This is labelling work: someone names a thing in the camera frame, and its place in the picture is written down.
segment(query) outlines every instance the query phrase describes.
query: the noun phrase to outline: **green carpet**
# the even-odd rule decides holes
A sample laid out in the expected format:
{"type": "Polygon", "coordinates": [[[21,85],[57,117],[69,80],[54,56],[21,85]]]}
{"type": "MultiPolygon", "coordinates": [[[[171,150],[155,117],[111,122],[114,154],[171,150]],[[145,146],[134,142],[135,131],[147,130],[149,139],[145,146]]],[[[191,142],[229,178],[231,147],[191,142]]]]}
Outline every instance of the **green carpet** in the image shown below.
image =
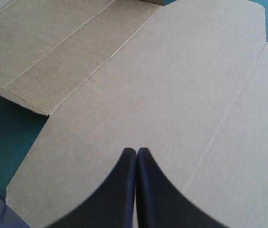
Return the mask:
{"type": "Polygon", "coordinates": [[[0,97],[1,199],[47,119],[0,97]]]}

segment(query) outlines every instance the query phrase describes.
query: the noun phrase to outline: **black curved object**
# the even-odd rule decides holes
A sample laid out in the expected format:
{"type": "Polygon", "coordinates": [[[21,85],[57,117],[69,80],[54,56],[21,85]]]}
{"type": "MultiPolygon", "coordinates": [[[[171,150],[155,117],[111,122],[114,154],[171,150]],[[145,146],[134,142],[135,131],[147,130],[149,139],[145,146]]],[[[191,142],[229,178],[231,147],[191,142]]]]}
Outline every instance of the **black curved object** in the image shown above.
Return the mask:
{"type": "Polygon", "coordinates": [[[147,148],[137,155],[136,205],[139,228],[226,228],[170,183],[147,148]]]}
{"type": "Polygon", "coordinates": [[[79,207],[48,228],[131,228],[136,151],[123,150],[99,188],[79,207]]]}

